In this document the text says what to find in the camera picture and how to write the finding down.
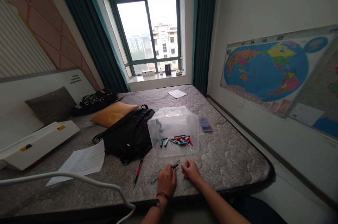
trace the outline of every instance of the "clear plastic box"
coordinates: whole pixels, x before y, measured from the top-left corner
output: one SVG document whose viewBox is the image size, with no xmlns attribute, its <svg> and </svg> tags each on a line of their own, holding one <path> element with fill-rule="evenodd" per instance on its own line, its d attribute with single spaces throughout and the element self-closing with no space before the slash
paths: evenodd
<svg viewBox="0 0 338 224">
<path fill-rule="evenodd" d="M 156 157 L 194 154 L 199 150 L 198 142 L 198 117 L 186 107 L 161 108 L 148 120 L 149 134 L 152 147 Z M 179 135 L 190 135 L 192 147 L 189 145 L 173 145 L 162 137 L 174 137 Z"/>
</svg>

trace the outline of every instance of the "white cable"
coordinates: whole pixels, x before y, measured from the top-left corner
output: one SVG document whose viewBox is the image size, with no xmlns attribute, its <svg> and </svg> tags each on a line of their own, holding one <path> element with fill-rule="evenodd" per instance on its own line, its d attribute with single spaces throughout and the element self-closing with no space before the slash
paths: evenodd
<svg viewBox="0 0 338 224">
<path fill-rule="evenodd" d="M 131 209 L 131 212 L 123 217 L 122 219 L 120 219 L 117 224 L 122 223 L 123 221 L 125 221 L 126 219 L 128 219 L 135 211 L 135 205 L 129 203 L 124 194 L 122 189 L 117 186 L 117 185 L 113 185 L 110 183 L 102 183 L 102 182 L 98 182 L 95 181 L 93 179 L 90 179 L 88 177 L 85 176 L 81 176 L 75 173 L 71 173 L 71 172 L 50 172 L 50 173 L 45 173 L 45 174 L 40 174 L 40 175 L 33 175 L 33 176 L 26 176 L 26 177 L 22 177 L 22 178 L 13 178 L 13 179 L 7 179 L 7 180 L 0 180 L 0 186 L 8 186 L 8 185 L 14 185 L 14 184 L 18 184 L 18 183 L 23 183 L 23 182 L 30 182 L 30 181 L 35 181 L 35 180 L 39 180 L 39 179 L 43 179 L 43 178 L 51 178 L 51 177 L 55 177 L 55 176 L 67 176 L 67 177 L 71 177 L 71 178 L 75 178 L 78 180 L 81 180 L 83 182 L 86 183 L 90 183 L 92 185 L 96 185 L 98 187 L 105 187 L 105 188 L 110 188 L 110 189 L 114 189 L 117 190 L 118 193 L 120 194 L 123 203 Z"/>
</svg>

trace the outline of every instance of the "building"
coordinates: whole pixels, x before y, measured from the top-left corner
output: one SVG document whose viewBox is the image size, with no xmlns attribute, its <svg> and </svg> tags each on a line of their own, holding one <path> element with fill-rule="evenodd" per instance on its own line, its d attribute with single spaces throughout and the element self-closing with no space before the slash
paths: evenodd
<svg viewBox="0 0 338 224">
<path fill-rule="evenodd" d="M 154 36 L 155 53 L 157 59 L 177 57 L 179 55 L 177 44 L 177 27 L 159 24 L 152 30 L 152 34 Z M 164 68 L 164 64 L 166 62 L 167 61 L 158 62 L 158 69 L 160 67 Z M 170 63 L 172 69 L 179 68 L 178 60 L 172 60 Z"/>
<path fill-rule="evenodd" d="M 170 58 L 177 57 L 178 44 L 177 44 L 177 27 L 170 27 L 170 25 L 159 24 L 152 30 L 156 58 Z M 133 60 L 154 58 L 152 52 L 151 37 L 149 34 L 142 34 L 141 36 L 131 36 L 127 39 L 131 57 Z M 157 68 L 163 68 L 165 63 L 171 63 L 171 69 L 178 69 L 178 60 L 158 62 Z M 143 70 L 154 70 L 155 66 L 151 63 L 134 66 L 136 74 L 141 74 Z"/>
</svg>

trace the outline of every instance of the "pink padded wall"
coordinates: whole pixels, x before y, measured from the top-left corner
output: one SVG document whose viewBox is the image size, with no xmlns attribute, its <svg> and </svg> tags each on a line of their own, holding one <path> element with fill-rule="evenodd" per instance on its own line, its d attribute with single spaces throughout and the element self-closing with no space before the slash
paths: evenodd
<svg viewBox="0 0 338 224">
<path fill-rule="evenodd" d="M 58 69 L 80 67 L 99 87 L 53 0 L 12 0 L 36 39 Z"/>
</svg>

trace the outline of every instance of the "sky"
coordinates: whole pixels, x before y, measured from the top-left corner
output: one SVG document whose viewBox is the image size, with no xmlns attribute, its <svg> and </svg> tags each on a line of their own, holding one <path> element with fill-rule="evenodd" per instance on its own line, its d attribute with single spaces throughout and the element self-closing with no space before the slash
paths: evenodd
<svg viewBox="0 0 338 224">
<path fill-rule="evenodd" d="M 151 27 L 162 23 L 177 27 L 176 0 L 148 0 Z M 117 4 L 126 37 L 149 34 L 144 1 Z"/>
</svg>

